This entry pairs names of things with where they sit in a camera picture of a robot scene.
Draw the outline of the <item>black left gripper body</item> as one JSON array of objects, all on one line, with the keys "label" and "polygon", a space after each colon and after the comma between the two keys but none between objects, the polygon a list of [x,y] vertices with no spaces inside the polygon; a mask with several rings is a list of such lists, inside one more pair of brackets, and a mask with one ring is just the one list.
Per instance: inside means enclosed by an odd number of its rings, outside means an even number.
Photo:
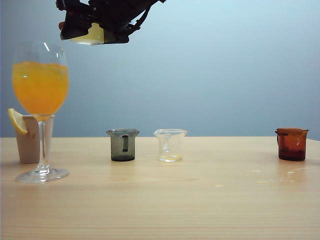
[{"label": "black left gripper body", "polygon": [[74,11],[86,22],[104,25],[112,29],[128,24],[128,31],[140,29],[152,6],[150,0],[90,0],[83,3],[79,0],[57,0],[60,11]]}]

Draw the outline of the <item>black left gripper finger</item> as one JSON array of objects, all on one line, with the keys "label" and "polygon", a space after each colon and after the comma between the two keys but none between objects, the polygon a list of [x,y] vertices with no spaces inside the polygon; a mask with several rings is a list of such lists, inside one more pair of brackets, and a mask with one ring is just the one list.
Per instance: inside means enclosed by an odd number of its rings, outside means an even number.
[{"label": "black left gripper finger", "polygon": [[58,24],[61,40],[70,40],[77,37],[85,36],[92,27],[90,22],[81,18],[78,12],[67,10],[64,21]]},{"label": "black left gripper finger", "polygon": [[120,28],[111,28],[103,25],[104,44],[126,44],[129,42],[128,24],[120,25]]}]

